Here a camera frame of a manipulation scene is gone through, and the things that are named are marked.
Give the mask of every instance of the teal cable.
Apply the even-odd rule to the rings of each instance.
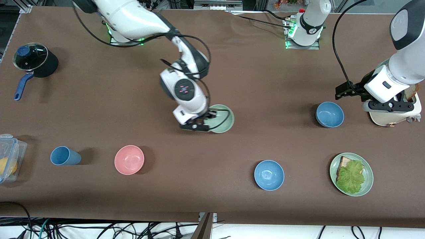
[[[50,219],[50,218],[47,218],[47,219],[44,221],[43,225],[41,226],[41,228],[40,228],[40,234],[38,235],[38,239],[41,239],[41,234],[43,234],[43,229],[44,229],[44,227],[46,226],[46,223],[47,223],[47,221],[48,221],[49,219]]]

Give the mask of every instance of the pink bowl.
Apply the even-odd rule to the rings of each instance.
[[[145,160],[143,151],[134,145],[122,147],[115,155],[115,168],[124,175],[137,173]]]

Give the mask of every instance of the black pot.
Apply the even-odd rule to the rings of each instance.
[[[28,43],[21,46],[13,56],[13,64],[16,68],[26,71],[16,89],[14,100],[20,100],[24,92],[26,82],[33,77],[48,77],[59,64],[57,57],[41,43]]]

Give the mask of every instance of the blue bowl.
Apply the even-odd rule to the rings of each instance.
[[[254,179],[260,188],[274,191],[282,186],[285,173],[275,161],[264,160],[255,167]]]
[[[316,110],[316,119],[323,127],[335,128],[344,122],[344,112],[333,102],[323,102]]]

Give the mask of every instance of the blue lid knob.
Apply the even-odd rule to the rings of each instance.
[[[17,53],[19,56],[22,56],[22,57],[27,57],[27,56],[31,55],[31,51],[30,51],[30,49],[29,49],[29,47],[28,47],[28,46],[21,46],[21,47],[19,47],[19,48],[16,50],[16,53]]]

